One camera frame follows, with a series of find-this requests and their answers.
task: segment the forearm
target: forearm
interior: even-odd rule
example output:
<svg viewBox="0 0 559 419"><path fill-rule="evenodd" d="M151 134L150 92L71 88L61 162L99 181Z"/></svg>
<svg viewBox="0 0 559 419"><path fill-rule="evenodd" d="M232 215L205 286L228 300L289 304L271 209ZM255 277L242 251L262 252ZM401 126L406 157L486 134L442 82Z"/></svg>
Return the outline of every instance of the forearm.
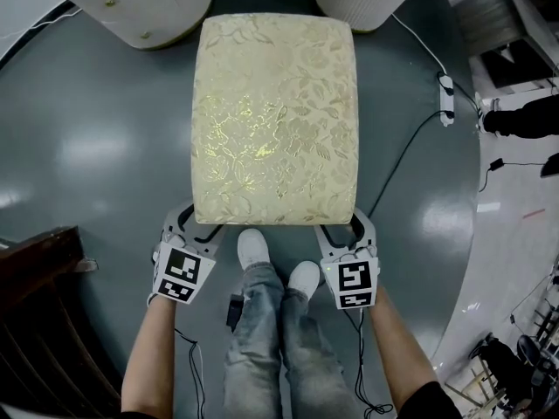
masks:
<svg viewBox="0 0 559 419"><path fill-rule="evenodd" d="M392 401L399 413L405 402L437 376L414 336L406 328L386 291L379 285L369 309Z"/></svg>
<svg viewBox="0 0 559 419"><path fill-rule="evenodd" d="M136 337L122 383L122 411L173 416L176 302L155 297Z"/></svg>

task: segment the gray floor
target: gray floor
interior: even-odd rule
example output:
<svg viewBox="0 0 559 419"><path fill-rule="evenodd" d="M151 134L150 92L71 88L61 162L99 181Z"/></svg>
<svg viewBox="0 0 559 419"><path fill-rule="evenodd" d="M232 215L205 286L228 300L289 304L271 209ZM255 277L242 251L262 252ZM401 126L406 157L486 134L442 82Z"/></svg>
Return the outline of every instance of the gray floor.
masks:
<svg viewBox="0 0 559 419"><path fill-rule="evenodd" d="M212 13L263 10L314 13L314 0L215 0ZM408 0L397 14L449 74L471 89L448 2ZM84 277L81 295L121 371L145 312L151 247L166 212L190 195L197 36L164 51L138 52L82 13L40 33L0 71L0 237L22 240L57 225L80 227L87 254L100 265ZM415 128L438 110L438 68L393 20L373 34L355 36L355 49L361 148L357 205L368 211ZM456 103L453 126L434 120L422 129L373 216L381 279L428 354L435 352L451 318L473 237L480 168L476 117L465 99L458 96ZM223 397L230 338L224 321L229 295L241 277L239 231L229 229L218 264L193 305L179 307L177 326L203 347L208 417L219 417ZM303 259L320 259L310 228L263 231L284 275ZM311 305L353 386L355 333L335 310L326 286ZM366 334L369 397L388 402L368 327ZM194 417L188 347L182 342L177 343L177 368L177 416Z"/></svg>

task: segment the gold floral fabric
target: gold floral fabric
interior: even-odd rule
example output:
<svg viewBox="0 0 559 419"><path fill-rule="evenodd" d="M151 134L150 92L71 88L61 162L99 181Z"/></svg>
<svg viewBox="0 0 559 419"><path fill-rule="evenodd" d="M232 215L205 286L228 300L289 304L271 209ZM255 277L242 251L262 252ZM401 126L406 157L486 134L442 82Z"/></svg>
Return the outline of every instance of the gold floral fabric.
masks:
<svg viewBox="0 0 559 419"><path fill-rule="evenodd" d="M192 105L199 223L348 223L357 132L347 24L285 14L204 22Z"/></svg>

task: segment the light blue jeans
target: light blue jeans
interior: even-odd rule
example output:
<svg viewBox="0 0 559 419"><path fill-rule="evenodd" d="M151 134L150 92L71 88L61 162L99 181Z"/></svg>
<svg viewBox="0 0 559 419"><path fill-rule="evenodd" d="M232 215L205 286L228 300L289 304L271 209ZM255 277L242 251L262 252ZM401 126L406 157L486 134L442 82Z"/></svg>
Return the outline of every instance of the light blue jeans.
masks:
<svg viewBox="0 0 559 419"><path fill-rule="evenodd" d="M284 289L269 263L244 276L245 305L225 358L224 417L281 419L283 355L291 386L293 419L361 416L342 368L302 292Z"/></svg>

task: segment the black sleeve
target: black sleeve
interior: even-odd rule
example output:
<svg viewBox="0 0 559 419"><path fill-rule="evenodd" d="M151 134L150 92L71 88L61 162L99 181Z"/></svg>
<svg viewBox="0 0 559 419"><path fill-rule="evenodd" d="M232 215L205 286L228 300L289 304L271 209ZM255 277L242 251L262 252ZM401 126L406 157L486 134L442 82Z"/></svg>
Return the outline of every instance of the black sleeve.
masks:
<svg viewBox="0 0 559 419"><path fill-rule="evenodd" d="M416 417L444 417L445 419L462 419L462 415L454 406L451 398L446 395L437 381L427 383L410 397L398 419L411 419Z"/></svg>
<svg viewBox="0 0 559 419"><path fill-rule="evenodd" d="M116 419L155 419L153 416L136 413L134 411L125 411L116 416Z"/></svg>

